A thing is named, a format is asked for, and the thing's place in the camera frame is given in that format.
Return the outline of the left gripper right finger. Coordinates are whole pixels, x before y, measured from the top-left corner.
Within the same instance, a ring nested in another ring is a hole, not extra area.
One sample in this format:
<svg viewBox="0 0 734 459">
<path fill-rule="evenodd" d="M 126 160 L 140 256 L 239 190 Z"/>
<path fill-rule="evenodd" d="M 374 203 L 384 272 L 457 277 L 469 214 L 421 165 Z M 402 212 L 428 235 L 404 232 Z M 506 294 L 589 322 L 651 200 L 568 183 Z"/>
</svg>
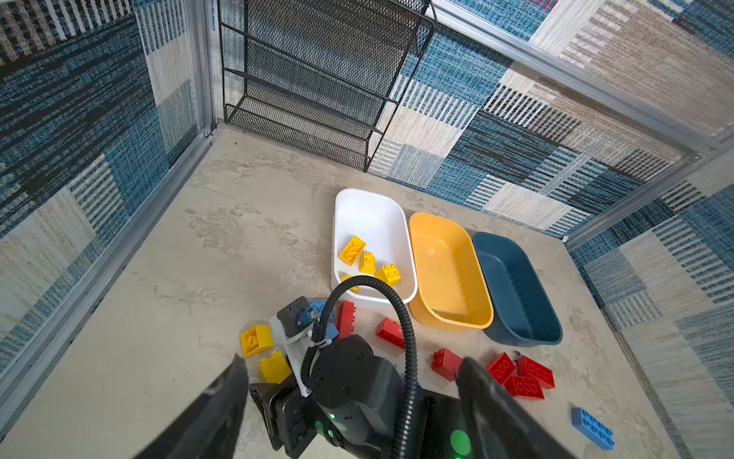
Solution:
<svg viewBox="0 0 734 459">
<path fill-rule="evenodd" d="M 463 359 L 457 386 L 473 457 L 573 456 L 474 359 Z"/>
</svg>

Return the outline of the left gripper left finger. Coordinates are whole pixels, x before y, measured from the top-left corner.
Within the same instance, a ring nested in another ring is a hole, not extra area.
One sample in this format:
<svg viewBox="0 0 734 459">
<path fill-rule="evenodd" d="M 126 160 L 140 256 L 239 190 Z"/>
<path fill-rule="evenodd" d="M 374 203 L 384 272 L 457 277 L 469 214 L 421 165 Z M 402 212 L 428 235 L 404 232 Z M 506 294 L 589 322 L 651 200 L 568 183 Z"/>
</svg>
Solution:
<svg viewBox="0 0 734 459">
<path fill-rule="evenodd" d="M 248 401 L 248 367 L 240 356 L 137 454 L 139 458 L 231 458 Z"/>
</svg>

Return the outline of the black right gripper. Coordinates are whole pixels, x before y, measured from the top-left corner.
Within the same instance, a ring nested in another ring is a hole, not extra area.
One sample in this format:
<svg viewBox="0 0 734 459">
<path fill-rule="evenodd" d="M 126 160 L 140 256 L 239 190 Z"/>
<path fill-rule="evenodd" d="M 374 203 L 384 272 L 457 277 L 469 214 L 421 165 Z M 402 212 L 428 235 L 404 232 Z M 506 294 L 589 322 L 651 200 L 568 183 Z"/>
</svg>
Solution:
<svg viewBox="0 0 734 459">
<path fill-rule="evenodd" d="M 284 448 L 289 458 L 299 458 L 319 433 L 310 401 L 296 381 L 280 384 L 256 382 L 250 396 L 260 411 L 275 451 Z"/>
</svg>

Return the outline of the red lego tall block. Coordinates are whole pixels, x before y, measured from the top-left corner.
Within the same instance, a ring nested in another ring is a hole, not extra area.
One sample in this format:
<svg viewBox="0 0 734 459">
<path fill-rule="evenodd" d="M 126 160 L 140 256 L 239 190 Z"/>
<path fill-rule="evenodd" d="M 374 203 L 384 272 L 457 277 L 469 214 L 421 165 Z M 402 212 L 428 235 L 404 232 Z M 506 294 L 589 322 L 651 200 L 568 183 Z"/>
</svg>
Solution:
<svg viewBox="0 0 734 459">
<path fill-rule="evenodd" d="M 432 356 L 431 369 L 449 382 L 455 382 L 463 358 L 448 349 L 440 349 Z"/>
</svg>

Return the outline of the yellow lego pair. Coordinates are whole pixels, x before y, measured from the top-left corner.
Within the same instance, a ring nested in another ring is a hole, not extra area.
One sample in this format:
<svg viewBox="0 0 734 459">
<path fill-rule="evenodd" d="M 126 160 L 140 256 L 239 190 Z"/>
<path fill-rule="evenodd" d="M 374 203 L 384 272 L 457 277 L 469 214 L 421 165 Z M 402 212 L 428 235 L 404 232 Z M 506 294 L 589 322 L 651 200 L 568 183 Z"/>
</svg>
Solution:
<svg viewBox="0 0 734 459">
<path fill-rule="evenodd" d="M 365 247 L 366 243 L 359 237 L 353 235 L 340 252 L 338 258 L 348 266 L 353 266 Z"/>
</svg>

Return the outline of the yellow lego sloped bottom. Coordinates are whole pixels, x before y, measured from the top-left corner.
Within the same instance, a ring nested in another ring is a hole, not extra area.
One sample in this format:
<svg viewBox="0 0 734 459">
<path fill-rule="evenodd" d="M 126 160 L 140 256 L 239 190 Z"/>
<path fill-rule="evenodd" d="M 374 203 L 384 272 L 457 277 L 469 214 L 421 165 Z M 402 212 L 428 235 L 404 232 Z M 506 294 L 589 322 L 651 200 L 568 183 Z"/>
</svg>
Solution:
<svg viewBox="0 0 734 459">
<path fill-rule="evenodd" d="M 363 251 L 361 258 L 359 258 L 359 271 L 363 275 L 376 275 L 377 262 L 372 252 Z"/>
</svg>

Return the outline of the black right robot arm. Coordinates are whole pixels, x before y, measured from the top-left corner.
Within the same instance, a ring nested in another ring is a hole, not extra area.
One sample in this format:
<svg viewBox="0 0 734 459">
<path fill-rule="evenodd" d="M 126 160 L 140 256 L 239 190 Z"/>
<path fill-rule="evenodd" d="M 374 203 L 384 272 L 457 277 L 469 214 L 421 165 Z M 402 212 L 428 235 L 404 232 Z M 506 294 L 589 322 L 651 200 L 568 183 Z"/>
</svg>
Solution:
<svg viewBox="0 0 734 459">
<path fill-rule="evenodd" d="M 409 458 L 568 458 L 569 451 L 473 359 L 461 362 L 458 397 L 419 389 L 408 434 Z M 311 393 L 295 376 L 252 384 L 274 449 L 298 458 L 322 435 L 355 458 L 389 458 L 407 380 L 358 335 L 315 358 Z"/>
</svg>

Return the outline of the red lego flat lower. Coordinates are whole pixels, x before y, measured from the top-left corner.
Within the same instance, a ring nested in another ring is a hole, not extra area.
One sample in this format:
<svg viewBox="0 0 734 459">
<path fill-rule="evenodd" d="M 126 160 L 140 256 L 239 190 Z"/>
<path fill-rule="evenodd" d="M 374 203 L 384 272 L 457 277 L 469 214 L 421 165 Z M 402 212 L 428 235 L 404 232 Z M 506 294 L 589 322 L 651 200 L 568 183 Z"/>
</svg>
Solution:
<svg viewBox="0 0 734 459">
<path fill-rule="evenodd" d="M 508 393 L 515 398 L 533 400 L 545 399 L 543 388 L 537 378 L 510 376 L 510 378 L 505 382 L 505 388 L 508 390 Z"/>
</svg>

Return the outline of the red lego flat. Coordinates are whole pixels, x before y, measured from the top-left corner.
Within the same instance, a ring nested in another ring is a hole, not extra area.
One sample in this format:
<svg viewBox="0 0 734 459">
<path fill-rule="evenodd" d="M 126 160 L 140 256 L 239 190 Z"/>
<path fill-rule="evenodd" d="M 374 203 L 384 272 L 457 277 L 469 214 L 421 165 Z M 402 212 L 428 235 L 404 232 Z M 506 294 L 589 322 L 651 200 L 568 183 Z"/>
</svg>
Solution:
<svg viewBox="0 0 734 459">
<path fill-rule="evenodd" d="M 508 390 L 508 393 L 515 398 L 533 400 L 545 399 L 543 388 L 537 378 L 510 376 L 510 378 L 505 382 L 505 388 Z"/>
<path fill-rule="evenodd" d="M 552 369 L 537 363 L 528 357 L 520 357 L 517 361 L 517 371 L 520 377 L 535 378 L 545 389 L 555 388 L 555 378 Z"/>
<path fill-rule="evenodd" d="M 507 353 L 502 353 L 486 366 L 486 371 L 497 384 L 503 386 L 515 374 L 516 365 Z"/>
</svg>

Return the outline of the red lego flat left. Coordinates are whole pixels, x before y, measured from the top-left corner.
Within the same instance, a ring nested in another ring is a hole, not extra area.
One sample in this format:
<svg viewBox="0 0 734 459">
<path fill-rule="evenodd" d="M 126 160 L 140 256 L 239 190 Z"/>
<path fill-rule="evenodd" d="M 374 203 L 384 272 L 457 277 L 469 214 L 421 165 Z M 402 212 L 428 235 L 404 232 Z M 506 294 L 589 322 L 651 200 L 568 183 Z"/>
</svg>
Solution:
<svg viewBox="0 0 734 459">
<path fill-rule="evenodd" d="M 515 374 L 516 365 L 507 353 L 502 353 L 486 366 L 486 371 L 497 384 L 503 386 Z"/>
</svg>

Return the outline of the red lego flat right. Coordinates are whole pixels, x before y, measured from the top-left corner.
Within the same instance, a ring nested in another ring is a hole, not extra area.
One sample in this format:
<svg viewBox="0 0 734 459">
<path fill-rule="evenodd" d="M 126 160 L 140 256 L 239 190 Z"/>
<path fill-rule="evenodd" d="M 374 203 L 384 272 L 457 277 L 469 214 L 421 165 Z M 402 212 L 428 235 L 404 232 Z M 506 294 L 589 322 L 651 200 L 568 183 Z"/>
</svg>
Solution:
<svg viewBox="0 0 734 459">
<path fill-rule="evenodd" d="M 528 357 L 520 357 L 517 361 L 517 371 L 520 377 L 535 378 L 545 389 L 555 388 L 555 378 L 552 369 L 537 363 Z"/>
</svg>

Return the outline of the blue lego far right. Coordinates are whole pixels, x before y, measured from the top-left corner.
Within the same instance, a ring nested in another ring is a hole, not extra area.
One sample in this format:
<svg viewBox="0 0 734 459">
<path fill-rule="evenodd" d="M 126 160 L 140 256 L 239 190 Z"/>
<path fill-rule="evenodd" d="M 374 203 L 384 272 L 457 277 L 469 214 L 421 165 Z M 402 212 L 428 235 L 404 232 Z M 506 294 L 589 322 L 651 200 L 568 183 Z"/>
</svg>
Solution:
<svg viewBox="0 0 734 459">
<path fill-rule="evenodd" d="M 571 415 L 572 425 L 600 449 L 604 451 L 615 449 L 614 433 L 588 411 L 574 407 Z"/>
</svg>

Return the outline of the blue lego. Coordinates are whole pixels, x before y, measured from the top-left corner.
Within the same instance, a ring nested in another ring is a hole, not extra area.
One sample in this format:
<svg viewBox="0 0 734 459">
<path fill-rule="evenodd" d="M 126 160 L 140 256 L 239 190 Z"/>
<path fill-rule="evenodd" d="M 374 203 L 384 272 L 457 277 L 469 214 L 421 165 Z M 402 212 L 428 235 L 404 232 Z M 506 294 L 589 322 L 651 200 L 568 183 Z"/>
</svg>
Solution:
<svg viewBox="0 0 734 459">
<path fill-rule="evenodd" d="M 615 449 L 614 433 L 588 411 L 574 407 L 571 415 L 572 425 L 600 449 L 604 451 Z"/>
<path fill-rule="evenodd" d="M 312 300 L 309 302 L 309 311 L 311 315 L 320 316 L 325 307 L 325 300 Z"/>
</svg>

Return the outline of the blue lego left slanted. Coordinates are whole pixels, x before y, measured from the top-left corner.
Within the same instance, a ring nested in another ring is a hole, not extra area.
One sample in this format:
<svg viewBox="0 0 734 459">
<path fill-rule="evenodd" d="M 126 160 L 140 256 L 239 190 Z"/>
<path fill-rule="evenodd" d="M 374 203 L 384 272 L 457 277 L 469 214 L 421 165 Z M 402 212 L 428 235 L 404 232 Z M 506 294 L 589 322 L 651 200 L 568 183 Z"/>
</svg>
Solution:
<svg viewBox="0 0 734 459">
<path fill-rule="evenodd" d="M 327 340 L 335 340 L 339 335 L 339 331 L 336 328 L 336 325 L 334 323 L 330 322 L 327 324 L 326 327 L 326 339 Z"/>
</svg>

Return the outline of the dark blue plastic bin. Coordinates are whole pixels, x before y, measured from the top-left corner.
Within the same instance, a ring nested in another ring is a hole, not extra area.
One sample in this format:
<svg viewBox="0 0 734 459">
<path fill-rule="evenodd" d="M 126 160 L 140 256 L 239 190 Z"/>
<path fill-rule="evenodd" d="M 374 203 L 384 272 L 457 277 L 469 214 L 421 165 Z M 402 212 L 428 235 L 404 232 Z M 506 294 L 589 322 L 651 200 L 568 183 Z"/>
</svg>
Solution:
<svg viewBox="0 0 734 459">
<path fill-rule="evenodd" d="M 506 237 L 482 231 L 471 240 L 494 308 L 485 334 L 515 347 L 560 344 L 560 320 L 523 249 Z"/>
</svg>

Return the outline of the blue lego far left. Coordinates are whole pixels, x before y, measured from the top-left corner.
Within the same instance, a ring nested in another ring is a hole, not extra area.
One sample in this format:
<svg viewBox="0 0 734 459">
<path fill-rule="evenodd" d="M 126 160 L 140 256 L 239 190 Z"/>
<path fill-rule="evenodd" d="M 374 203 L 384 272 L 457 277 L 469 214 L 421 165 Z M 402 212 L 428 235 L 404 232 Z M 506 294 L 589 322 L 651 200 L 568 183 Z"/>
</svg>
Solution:
<svg viewBox="0 0 734 459">
<path fill-rule="evenodd" d="M 309 311 L 311 315 L 320 316 L 325 307 L 325 300 L 312 300 L 309 302 Z"/>
</svg>

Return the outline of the red lego left upright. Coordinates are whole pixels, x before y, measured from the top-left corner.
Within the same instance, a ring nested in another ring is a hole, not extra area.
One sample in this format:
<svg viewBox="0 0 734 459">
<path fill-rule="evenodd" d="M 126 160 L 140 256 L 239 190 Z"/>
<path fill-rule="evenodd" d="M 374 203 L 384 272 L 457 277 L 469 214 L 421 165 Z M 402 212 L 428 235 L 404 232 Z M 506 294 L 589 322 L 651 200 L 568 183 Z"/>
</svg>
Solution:
<svg viewBox="0 0 734 459">
<path fill-rule="evenodd" d="M 339 339 L 348 338 L 355 331 L 356 312 L 357 308 L 351 301 L 345 300 L 340 305 L 338 319 L 336 320 Z"/>
</svg>

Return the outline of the red lego long centre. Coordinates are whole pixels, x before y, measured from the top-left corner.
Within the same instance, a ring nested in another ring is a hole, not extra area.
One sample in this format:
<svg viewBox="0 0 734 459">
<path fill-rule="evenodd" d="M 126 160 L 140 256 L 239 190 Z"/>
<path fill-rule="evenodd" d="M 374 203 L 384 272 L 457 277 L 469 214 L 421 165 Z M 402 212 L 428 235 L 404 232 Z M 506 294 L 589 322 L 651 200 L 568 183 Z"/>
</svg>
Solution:
<svg viewBox="0 0 734 459">
<path fill-rule="evenodd" d="M 403 331 L 401 330 L 401 325 L 387 317 L 378 324 L 376 336 L 401 348 L 402 350 L 405 350 L 405 340 Z"/>
</svg>

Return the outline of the yellow plastic bin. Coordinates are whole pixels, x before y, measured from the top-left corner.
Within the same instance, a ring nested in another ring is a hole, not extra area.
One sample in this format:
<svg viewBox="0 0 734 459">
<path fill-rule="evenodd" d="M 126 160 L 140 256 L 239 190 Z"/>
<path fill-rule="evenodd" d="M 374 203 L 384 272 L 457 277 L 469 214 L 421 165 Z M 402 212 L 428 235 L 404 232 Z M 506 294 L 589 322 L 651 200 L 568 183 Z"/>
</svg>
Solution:
<svg viewBox="0 0 734 459">
<path fill-rule="evenodd" d="M 489 328 L 493 305 L 468 232 L 447 218 L 416 212 L 409 233 L 418 279 L 409 303 L 413 317 L 448 332 Z"/>
</svg>

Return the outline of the white plastic bin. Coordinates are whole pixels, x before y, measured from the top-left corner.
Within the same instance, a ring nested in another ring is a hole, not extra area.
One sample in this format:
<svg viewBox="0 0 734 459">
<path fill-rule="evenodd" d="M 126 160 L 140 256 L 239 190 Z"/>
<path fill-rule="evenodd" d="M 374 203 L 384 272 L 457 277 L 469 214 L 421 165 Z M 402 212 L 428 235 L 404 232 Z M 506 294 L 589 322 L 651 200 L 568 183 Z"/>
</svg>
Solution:
<svg viewBox="0 0 734 459">
<path fill-rule="evenodd" d="M 418 280 L 408 222 L 401 206 L 393 199 L 362 189 L 344 189 L 336 195 L 333 229 L 331 286 L 346 275 L 359 275 L 359 263 L 349 266 L 339 255 L 352 237 L 366 243 L 377 267 L 394 265 L 401 281 L 394 287 L 404 303 L 418 293 Z"/>
</svg>

